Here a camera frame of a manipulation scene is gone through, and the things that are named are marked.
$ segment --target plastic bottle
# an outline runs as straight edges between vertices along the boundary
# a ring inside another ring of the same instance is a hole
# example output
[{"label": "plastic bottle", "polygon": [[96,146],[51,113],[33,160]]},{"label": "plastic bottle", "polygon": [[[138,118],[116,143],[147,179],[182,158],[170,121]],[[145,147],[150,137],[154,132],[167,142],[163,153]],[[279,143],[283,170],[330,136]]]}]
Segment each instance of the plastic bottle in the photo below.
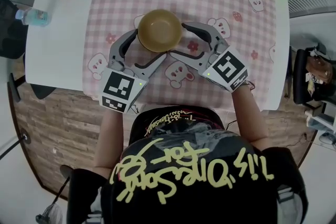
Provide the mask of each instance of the plastic bottle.
[{"label": "plastic bottle", "polygon": [[19,9],[15,14],[15,19],[21,20],[24,25],[46,26],[50,23],[48,13],[35,8]]}]

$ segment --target wooden floor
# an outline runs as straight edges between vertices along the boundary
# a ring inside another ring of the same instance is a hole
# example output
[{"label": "wooden floor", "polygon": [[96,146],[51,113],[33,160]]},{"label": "wooden floor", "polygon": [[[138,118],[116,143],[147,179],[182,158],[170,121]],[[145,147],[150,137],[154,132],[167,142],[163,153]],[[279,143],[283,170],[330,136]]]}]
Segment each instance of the wooden floor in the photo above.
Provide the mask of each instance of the wooden floor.
[{"label": "wooden floor", "polygon": [[[15,78],[23,75],[21,63],[21,59],[16,61]],[[60,165],[92,166],[104,108],[79,91],[56,89],[44,100],[38,100],[30,85],[24,83],[19,93],[22,100],[15,103],[15,112],[19,127],[25,128],[32,139],[26,146],[28,155],[43,184],[57,192],[65,181]],[[218,114],[224,126],[235,119],[234,113],[218,111]],[[298,143],[300,136],[304,132],[308,140],[313,136],[313,130],[306,127],[304,107],[282,98],[277,111],[263,111],[263,114],[274,144],[288,146],[299,163],[309,145],[305,140]],[[134,119],[132,115],[124,117],[124,146],[128,145]],[[229,130],[239,133],[237,123]],[[68,187],[62,194],[68,196]]]}]

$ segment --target table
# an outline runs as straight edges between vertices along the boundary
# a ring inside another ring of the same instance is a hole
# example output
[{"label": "table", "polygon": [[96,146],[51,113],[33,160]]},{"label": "table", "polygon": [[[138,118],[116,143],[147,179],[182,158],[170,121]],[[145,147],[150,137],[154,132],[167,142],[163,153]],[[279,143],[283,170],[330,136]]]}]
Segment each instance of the table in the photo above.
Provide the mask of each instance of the table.
[{"label": "table", "polygon": [[[288,2],[275,1],[275,60],[271,88],[263,107],[267,110],[276,110],[279,106],[289,51]],[[34,8],[50,12],[52,20],[44,28],[29,26],[26,46],[28,83],[82,90],[82,60],[90,4],[91,0],[34,1]]]}]

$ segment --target bowl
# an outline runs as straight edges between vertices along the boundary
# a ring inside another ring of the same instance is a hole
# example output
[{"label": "bowl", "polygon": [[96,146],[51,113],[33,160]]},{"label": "bowl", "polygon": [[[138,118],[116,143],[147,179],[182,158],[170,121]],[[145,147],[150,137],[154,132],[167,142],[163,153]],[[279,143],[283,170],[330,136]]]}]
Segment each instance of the bowl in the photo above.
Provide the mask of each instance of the bowl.
[{"label": "bowl", "polygon": [[168,10],[152,10],[141,19],[138,26],[138,37],[147,50],[168,51],[180,42],[182,25],[175,14]]}]

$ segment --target tablecloth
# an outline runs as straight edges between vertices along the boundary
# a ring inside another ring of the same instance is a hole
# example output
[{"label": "tablecloth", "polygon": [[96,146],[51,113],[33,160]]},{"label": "tablecloth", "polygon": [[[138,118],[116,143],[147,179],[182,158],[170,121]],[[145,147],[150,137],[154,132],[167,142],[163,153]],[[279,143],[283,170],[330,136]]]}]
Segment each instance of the tablecloth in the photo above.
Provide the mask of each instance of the tablecloth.
[{"label": "tablecloth", "polygon": [[[158,8],[172,11],[181,22],[213,25],[245,59],[248,80],[256,86],[254,97],[259,107],[263,107],[275,52],[275,0],[92,0],[83,57],[83,91],[86,95],[97,98],[99,80],[113,43],[124,33],[137,28],[144,14]],[[175,49],[196,56],[209,51],[209,46],[184,30]],[[126,54],[125,63],[143,65],[155,55],[136,39]],[[230,93],[170,56],[150,78],[137,102],[233,109]]]}]

